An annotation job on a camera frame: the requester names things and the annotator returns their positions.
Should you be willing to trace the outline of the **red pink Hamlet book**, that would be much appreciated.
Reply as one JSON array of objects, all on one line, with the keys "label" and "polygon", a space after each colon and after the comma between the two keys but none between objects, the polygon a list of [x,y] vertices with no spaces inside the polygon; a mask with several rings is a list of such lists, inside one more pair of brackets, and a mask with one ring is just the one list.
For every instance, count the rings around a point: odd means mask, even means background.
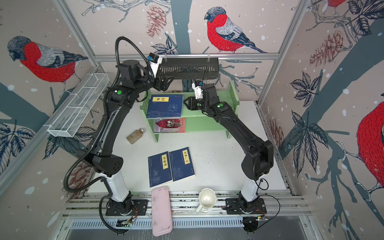
[{"label": "red pink Hamlet book", "polygon": [[186,118],[155,119],[154,133],[184,133],[186,131]]}]

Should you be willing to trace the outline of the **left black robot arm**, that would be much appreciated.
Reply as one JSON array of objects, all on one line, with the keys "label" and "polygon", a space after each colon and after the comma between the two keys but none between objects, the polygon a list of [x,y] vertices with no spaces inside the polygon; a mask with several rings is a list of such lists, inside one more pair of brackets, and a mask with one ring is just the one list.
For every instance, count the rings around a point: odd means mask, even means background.
[{"label": "left black robot arm", "polygon": [[[129,43],[143,58],[146,65],[142,66],[136,60],[120,61],[119,43]],[[131,221],[137,219],[140,209],[132,200],[132,193],[127,188],[121,173],[123,158],[113,155],[113,146],[121,125],[138,101],[140,93],[147,93],[151,88],[165,91],[169,88],[174,77],[157,77],[156,68],[161,63],[159,56],[151,53],[145,57],[140,49],[128,38],[118,37],[115,43],[117,61],[117,75],[112,86],[103,98],[104,115],[93,140],[84,150],[78,152],[78,160],[70,167],[64,177],[64,189],[69,193],[81,192],[97,181],[105,184],[108,195],[99,202],[99,216],[103,224],[118,235],[126,233],[125,230],[115,229],[107,223],[102,213],[104,199],[108,199],[107,211],[122,216],[133,214]],[[70,176],[79,163],[85,163],[95,169],[100,177],[90,181],[82,187],[70,187]]]}]

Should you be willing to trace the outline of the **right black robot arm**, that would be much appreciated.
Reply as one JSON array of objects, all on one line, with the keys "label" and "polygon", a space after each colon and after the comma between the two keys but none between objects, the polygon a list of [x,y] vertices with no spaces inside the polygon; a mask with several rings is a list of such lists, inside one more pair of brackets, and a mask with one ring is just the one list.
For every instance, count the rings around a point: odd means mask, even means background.
[{"label": "right black robot arm", "polygon": [[271,141],[263,141],[255,135],[237,116],[233,108],[220,101],[214,84],[205,84],[209,67],[203,70],[193,68],[202,76],[198,76],[192,83],[195,95],[184,100],[184,105],[190,111],[201,111],[204,115],[213,118],[222,125],[238,142],[245,153],[241,167],[249,184],[244,184],[239,193],[239,209],[250,214],[260,212],[257,207],[259,201],[258,191],[264,181],[263,176],[270,172],[274,166],[274,146]]}]

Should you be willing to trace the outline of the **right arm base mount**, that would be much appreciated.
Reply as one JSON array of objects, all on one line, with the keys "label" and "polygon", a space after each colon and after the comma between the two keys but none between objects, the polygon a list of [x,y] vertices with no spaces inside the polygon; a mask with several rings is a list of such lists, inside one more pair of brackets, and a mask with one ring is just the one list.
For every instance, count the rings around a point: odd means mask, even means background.
[{"label": "right arm base mount", "polygon": [[252,202],[247,202],[244,199],[226,199],[223,210],[228,215],[266,215],[266,205],[264,199],[256,198]]}]

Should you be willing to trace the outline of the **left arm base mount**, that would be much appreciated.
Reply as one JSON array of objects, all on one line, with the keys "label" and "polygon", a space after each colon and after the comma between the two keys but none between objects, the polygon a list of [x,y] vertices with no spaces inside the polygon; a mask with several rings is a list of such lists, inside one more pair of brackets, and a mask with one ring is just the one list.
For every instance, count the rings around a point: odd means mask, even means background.
[{"label": "left arm base mount", "polygon": [[109,200],[106,216],[144,216],[148,207],[148,200],[127,200],[116,202]]}]

